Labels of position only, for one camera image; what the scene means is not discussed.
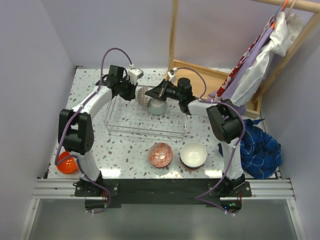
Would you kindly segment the pale green bowl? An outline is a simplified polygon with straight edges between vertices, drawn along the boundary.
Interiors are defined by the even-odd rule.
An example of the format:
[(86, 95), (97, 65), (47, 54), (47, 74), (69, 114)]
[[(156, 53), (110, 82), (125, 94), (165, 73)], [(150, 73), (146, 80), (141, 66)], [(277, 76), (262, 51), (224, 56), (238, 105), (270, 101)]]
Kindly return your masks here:
[(167, 108), (166, 101), (151, 98), (147, 103), (147, 111), (152, 115), (162, 115), (167, 111)]

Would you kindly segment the dotted beige bowl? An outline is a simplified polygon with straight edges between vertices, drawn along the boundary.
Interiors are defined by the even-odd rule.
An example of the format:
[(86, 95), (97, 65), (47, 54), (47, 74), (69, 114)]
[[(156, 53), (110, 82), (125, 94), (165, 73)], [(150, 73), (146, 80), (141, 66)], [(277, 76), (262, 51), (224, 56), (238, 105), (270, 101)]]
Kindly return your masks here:
[(139, 88), (137, 91), (137, 103), (140, 106), (147, 107), (149, 102), (149, 96), (146, 95), (146, 92), (149, 90), (147, 86)]

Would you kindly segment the clear wire dish rack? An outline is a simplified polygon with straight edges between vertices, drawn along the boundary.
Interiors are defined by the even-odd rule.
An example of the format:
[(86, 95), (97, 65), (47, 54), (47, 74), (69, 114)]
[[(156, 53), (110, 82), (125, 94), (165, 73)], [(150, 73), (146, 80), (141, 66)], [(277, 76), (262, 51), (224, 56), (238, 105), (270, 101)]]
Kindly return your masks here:
[(119, 133), (137, 134), (145, 136), (161, 136), (182, 139), (186, 133), (187, 116), (180, 111), (178, 102), (167, 99), (167, 110), (164, 114), (154, 115), (147, 107), (138, 104), (138, 90), (150, 85), (138, 85), (135, 99), (126, 101), (120, 96), (108, 103), (104, 117), (107, 130)]

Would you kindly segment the red patterned bowl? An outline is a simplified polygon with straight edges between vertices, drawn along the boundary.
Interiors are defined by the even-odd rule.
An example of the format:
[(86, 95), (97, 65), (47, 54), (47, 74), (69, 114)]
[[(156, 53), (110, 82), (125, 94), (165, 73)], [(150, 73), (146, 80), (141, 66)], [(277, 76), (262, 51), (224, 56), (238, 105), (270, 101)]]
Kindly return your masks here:
[(172, 148), (164, 142), (156, 142), (148, 151), (148, 161), (155, 168), (161, 169), (169, 166), (173, 160)]

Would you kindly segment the orange plastic bowl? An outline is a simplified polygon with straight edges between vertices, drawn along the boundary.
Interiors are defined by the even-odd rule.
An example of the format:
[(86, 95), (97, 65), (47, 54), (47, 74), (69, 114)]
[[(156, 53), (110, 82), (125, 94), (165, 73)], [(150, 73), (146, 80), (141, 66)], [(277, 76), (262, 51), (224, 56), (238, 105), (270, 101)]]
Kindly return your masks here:
[(74, 174), (78, 171), (78, 166), (71, 154), (68, 151), (62, 152), (58, 157), (58, 171), (62, 174)]

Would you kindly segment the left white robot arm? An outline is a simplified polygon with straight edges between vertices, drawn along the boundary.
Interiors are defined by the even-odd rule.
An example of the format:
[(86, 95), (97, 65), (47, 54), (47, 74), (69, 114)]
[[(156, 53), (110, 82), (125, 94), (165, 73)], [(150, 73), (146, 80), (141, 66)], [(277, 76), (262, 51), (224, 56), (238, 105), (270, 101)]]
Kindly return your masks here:
[(101, 171), (94, 160), (94, 130), (92, 120), (97, 113), (114, 97), (119, 96), (126, 101), (136, 98), (138, 80), (144, 72), (141, 69), (111, 65), (108, 74), (102, 75), (93, 91), (78, 105), (71, 109), (63, 109), (58, 121), (58, 149), (72, 154), (82, 174), (81, 179), (87, 181), (86, 191), (92, 196), (99, 196), (104, 184), (99, 181)]

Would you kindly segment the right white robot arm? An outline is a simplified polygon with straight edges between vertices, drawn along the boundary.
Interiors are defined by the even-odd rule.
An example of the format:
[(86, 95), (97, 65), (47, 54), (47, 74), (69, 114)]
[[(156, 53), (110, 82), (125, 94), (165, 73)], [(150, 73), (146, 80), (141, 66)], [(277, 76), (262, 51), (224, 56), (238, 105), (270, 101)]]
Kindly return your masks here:
[(168, 98), (176, 100), (184, 114), (208, 118), (214, 136), (220, 141), (224, 160), (222, 177), (210, 192), (235, 196), (246, 181), (240, 153), (240, 143), (246, 127), (233, 103), (229, 99), (202, 101), (193, 95), (191, 81), (184, 77), (177, 81), (177, 86), (170, 81), (163, 80), (145, 94), (159, 101), (165, 101)]

